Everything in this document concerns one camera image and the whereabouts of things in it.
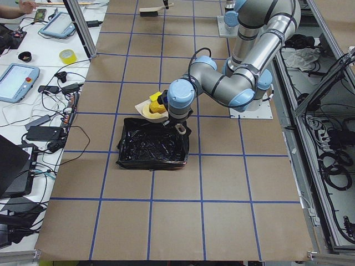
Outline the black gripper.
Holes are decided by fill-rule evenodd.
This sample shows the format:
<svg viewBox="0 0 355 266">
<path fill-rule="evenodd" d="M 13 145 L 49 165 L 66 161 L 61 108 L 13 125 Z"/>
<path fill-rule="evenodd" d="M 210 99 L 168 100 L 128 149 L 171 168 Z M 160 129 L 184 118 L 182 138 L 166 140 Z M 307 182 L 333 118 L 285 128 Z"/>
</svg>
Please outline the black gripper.
<svg viewBox="0 0 355 266">
<path fill-rule="evenodd" d="M 163 91 L 159 96 L 159 103 L 163 104 L 168 111 L 168 120 L 163 122 L 163 125 L 173 127 L 186 121 L 193 113 L 192 102 L 193 98 L 191 97 L 182 99 L 176 95 L 168 96 L 168 91 Z"/>
</svg>

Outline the person hand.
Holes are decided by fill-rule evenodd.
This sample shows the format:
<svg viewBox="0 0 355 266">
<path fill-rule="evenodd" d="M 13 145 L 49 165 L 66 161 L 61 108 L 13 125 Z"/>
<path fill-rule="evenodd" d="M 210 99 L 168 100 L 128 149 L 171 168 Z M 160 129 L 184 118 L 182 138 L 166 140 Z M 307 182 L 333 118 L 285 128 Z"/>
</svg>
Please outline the person hand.
<svg viewBox="0 0 355 266">
<path fill-rule="evenodd" d="M 23 14 L 30 14 L 37 8 L 37 4 L 34 1 L 18 1 L 19 10 Z"/>
</svg>

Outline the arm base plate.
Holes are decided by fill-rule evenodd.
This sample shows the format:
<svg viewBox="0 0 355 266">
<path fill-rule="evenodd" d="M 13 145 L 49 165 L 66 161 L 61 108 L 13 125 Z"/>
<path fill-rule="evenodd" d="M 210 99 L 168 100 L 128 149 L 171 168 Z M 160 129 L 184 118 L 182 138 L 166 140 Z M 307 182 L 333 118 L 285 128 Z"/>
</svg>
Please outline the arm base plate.
<svg viewBox="0 0 355 266">
<path fill-rule="evenodd" d="M 219 30 L 219 37 L 233 38 L 237 36 L 239 22 L 235 16 L 217 16 L 217 27 Z"/>
<path fill-rule="evenodd" d="M 273 93 L 264 93 L 262 100 L 253 101 L 244 112 L 238 112 L 234 109 L 229 109 L 231 119 L 264 119 L 272 120 L 273 114 L 270 101 L 273 98 Z"/>
</svg>

